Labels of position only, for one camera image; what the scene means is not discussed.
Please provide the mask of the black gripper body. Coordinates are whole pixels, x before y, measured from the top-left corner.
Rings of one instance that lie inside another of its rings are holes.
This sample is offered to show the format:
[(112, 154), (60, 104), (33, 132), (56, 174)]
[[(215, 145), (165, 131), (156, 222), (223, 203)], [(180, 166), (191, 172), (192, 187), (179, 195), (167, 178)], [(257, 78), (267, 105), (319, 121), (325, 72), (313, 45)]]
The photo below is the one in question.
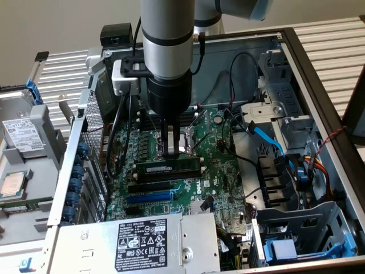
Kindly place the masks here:
[(192, 72), (183, 76), (162, 80), (147, 78), (148, 102), (151, 109), (164, 120), (176, 120), (190, 105)]

